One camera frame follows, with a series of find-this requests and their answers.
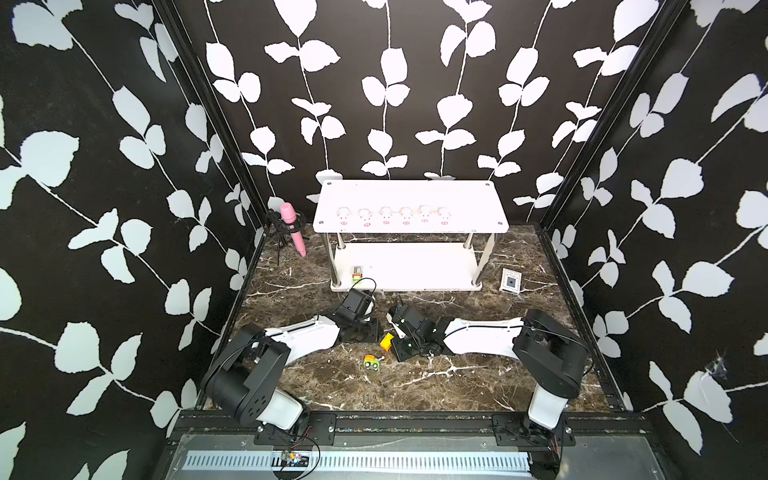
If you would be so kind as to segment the pink microphone on stand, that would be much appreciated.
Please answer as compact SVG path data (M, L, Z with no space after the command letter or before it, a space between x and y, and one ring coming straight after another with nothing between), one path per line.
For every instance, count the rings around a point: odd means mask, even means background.
M280 252L288 246L288 238L301 257L306 257L307 251L302 231L307 224L306 217L297 211L291 203L282 203L277 210L270 210L268 217L275 229L277 237L277 261Z

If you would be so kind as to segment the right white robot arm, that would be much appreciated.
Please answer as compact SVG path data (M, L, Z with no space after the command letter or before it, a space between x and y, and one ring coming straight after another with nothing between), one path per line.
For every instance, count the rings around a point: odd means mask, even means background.
M579 396L589 347L578 335L537 309L519 318L474 321L428 319L410 306L394 306L391 348L400 362L415 356L485 354L519 361L536 381L527 410L534 424L553 430L567 403Z

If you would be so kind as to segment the white perforated vent strip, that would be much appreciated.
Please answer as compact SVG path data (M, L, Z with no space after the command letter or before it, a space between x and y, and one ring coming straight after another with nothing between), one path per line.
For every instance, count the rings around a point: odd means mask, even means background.
M462 473L502 475L528 473L531 463L523 452L386 452L327 451L311 457L306 468L280 468L277 451L193 450L182 463L184 471L253 472L376 472Z

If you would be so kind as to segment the white square tag card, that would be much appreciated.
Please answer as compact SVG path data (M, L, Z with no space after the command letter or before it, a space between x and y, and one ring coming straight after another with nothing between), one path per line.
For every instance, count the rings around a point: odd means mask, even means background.
M503 292L519 295L522 290L522 273L503 268L502 277L499 289Z

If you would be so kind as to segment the white two-tier shelf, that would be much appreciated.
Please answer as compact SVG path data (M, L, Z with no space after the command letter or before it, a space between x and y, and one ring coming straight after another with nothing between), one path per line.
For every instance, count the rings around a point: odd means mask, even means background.
M473 292L509 223L488 180L328 180L313 229L336 292Z

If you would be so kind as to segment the yellow orange dump truck toy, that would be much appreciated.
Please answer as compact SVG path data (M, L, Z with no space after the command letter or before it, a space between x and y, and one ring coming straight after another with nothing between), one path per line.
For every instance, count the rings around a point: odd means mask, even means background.
M394 339L394 335L391 333L387 333L383 339L380 341L379 346L384 350L389 352L392 347L392 342Z

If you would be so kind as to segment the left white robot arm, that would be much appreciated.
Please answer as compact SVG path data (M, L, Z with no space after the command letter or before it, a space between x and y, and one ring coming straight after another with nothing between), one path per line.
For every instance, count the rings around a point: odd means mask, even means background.
M212 362L202 389L243 427L268 424L294 436L309 429L309 409L278 389L286 366L340 343L376 343L372 290L352 289L328 313L279 328L242 327Z

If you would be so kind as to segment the small green circuit board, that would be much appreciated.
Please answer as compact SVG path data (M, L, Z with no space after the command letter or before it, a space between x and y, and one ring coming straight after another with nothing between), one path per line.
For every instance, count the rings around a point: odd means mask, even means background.
M280 456L280 468L306 468L310 464L311 457L304 452L282 452Z

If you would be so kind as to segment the green cement mixer truck toy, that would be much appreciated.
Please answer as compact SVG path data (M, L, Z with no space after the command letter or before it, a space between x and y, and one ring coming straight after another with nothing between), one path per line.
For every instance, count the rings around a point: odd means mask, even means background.
M381 359L374 355L365 355L363 366L367 370L379 371L381 369Z

